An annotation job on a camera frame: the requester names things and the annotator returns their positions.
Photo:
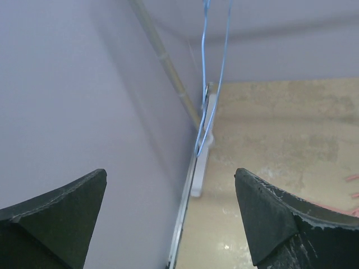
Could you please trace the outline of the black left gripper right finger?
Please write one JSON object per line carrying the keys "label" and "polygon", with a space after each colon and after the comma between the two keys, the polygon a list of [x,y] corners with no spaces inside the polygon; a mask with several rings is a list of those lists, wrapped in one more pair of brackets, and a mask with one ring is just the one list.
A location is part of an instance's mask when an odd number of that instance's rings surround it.
{"label": "black left gripper right finger", "polygon": [[255,267],[358,268],[357,217],[303,200],[245,168],[234,177]]}

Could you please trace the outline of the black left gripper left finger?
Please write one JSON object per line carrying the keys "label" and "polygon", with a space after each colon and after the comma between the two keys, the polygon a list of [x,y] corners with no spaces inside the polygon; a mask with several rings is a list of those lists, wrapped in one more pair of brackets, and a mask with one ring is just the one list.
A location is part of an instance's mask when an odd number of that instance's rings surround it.
{"label": "black left gripper left finger", "polygon": [[97,169],[1,209],[1,268],[83,268],[106,186]]}

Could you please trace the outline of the blue wire hanger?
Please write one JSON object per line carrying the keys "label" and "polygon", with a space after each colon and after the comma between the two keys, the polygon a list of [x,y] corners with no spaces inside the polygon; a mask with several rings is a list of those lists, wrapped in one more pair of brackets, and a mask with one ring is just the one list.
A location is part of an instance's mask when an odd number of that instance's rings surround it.
{"label": "blue wire hanger", "polygon": [[233,5],[233,1],[229,1],[229,8],[228,8],[228,16],[227,16],[227,26],[225,31],[225,41],[224,41],[224,50],[223,50],[223,59],[222,59],[222,66],[220,70],[220,77],[218,83],[217,93],[215,94],[214,105],[213,108],[209,109],[209,101],[210,101],[210,94],[209,94],[209,84],[206,83],[206,55],[205,55],[205,42],[206,42],[206,31],[208,28],[208,11],[210,9],[211,1],[203,1],[204,6],[204,27],[202,31],[201,37],[201,65],[202,65],[202,116],[199,125],[199,131],[197,133],[194,153],[196,157],[199,157],[205,147],[205,143],[209,133],[211,131],[211,124],[213,123],[215,112],[217,109],[219,96],[221,92],[221,86],[223,81],[224,75],[224,68],[225,68],[225,61],[227,58],[227,49],[228,49],[228,37],[229,37],[229,28],[230,28],[230,21],[231,21],[231,9]]}

